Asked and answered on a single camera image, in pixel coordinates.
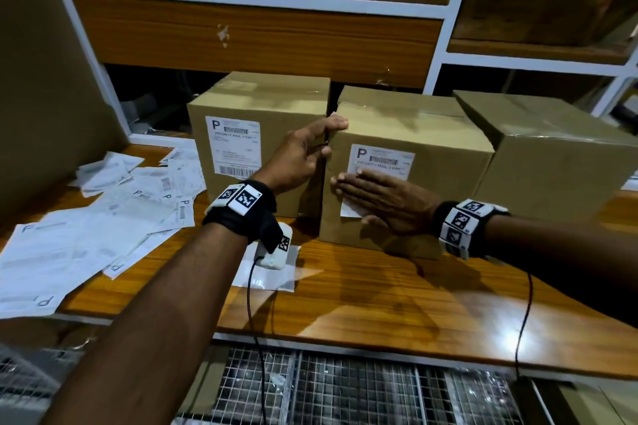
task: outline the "box flap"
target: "box flap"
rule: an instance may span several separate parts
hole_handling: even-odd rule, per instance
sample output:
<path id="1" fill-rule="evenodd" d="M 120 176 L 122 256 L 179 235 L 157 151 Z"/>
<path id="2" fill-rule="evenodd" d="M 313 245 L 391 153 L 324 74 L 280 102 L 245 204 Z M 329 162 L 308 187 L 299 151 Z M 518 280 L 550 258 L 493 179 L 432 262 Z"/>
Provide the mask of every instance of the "box flap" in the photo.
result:
<path id="1" fill-rule="evenodd" d="M 329 92 L 327 77 L 232 72 L 189 104 L 321 116 Z"/>
<path id="2" fill-rule="evenodd" d="M 464 114 L 454 98 L 346 89 L 339 97 L 337 110 L 350 120 L 345 132 L 489 153 L 494 151 L 487 137 Z"/>
<path id="3" fill-rule="evenodd" d="M 473 91 L 454 95 L 505 135 L 638 146 L 638 139 L 560 99 Z"/>

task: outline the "hand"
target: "hand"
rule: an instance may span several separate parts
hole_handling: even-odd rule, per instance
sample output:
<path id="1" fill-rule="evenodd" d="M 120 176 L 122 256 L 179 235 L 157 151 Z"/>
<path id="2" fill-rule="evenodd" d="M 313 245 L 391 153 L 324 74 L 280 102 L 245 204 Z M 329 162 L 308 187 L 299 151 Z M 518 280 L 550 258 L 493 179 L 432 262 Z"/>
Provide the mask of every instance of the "hand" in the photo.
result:
<path id="1" fill-rule="evenodd" d="M 435 210 L 442 202 L 425 188 L 368 169 L 341 173 L 330 184 L 337 195 L 372 213 L 363 217 L 364 224 L 383 225 L 396 235 L 430 233 Z"/>
<path id="2" fill-rule="evenodd" d="M 346 118 L 332 113 L 307 127 L 289 131 L 270 160 L 251 177 L 268 185 L 277 196 L 297 188 L 315 174 L 317 161 L 331 154 L 326 144 L 311 146 L 326 131 L 345 130 Z"/>

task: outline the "white electronic device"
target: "white electronic device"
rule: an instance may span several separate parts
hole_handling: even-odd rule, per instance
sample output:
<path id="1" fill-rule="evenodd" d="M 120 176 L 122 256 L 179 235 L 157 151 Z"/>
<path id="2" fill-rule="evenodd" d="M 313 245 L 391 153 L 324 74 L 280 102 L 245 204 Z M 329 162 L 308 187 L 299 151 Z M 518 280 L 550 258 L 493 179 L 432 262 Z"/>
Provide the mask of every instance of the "white electronic device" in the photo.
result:
<path id="1" fill-rule="evenodd" d="M 283 237 L 275 251 L 269 254 L 266 247 L 259 242 L 257 245 L 257 251 L 255 252 L 255 257 L 263 256 L 263 259 L 260 259 L 257 262 L 259 267 L 280 271 L 284 268 L 286 265 L 286 259 L 288 259 L 288 249 L 290 248 L 290 241 L 292 240 L 292 228 L 287 223 L 278 222 L 278 224 L 283 232 Z"/>

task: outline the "wooden tabletop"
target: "wooden tabletop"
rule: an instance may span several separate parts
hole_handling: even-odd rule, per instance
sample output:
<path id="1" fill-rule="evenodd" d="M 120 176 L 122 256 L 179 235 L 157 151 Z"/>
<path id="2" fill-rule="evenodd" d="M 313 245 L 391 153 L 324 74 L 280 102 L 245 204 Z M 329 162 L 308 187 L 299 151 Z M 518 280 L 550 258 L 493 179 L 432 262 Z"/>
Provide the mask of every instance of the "wooden tabletop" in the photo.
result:
<path id="1" fill-rule="evenodd" d="M 170 149 L 131 145 L 124 151 L 156 166 Z M 76 188 L 59 184 L 16 222 L 85 206 Z M 208 202 L 195 201 L 201 221 Z M 598 219 L 615 230 L 638 232 L 638 196 L 619 192 Z M 318 224 L 292 223 L 301 245 L 295 292 L 251 291 L 259 333 L 310 341 L 475 363 L 511 365 L 528 299 L 525 273 L 480 259 L 463 262 L 391 257 L 317 240 Z M 3 229 L 2 247 L 12 231 Z M 185 228 L 115 280 L 98 275 L 73 292 L 62 313 L 115 316 L 177 249 L 197 232 Z M 522 366 L 638 378 L 638 330 L 534 280 L 534 301 L 523 333 Z M 220 332 L 248 332 L 245 288 L 231 288 Z"/>

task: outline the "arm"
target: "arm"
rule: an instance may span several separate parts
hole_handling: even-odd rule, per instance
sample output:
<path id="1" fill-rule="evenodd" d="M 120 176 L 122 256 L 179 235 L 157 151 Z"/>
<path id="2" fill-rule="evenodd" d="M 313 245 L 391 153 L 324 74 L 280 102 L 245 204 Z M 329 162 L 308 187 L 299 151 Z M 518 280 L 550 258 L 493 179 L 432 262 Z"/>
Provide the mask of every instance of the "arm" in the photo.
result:
<path id="1" fill-rule="evenodd" d="M 378 172 L 341 174 L 331 185 L 371 215 L 363 223 L 395 234 L 430 233 L 441 198 Z M 638 327 L 638 239 L 595 224 L 494 216 L 485 227 L 487 254 L 529 272 L 597 311 Z"/>
<path id="2" fill-rule="evenodd" d="M 253 179 L 276 194 L 298 187 L 330 153 L 311 147 L 331 116 L 291 132 Z M 169 424 L 211 341 L 248 240 L 211 223 L 173 256 L 116 318 L 60 388 L 45 425 Z"/>

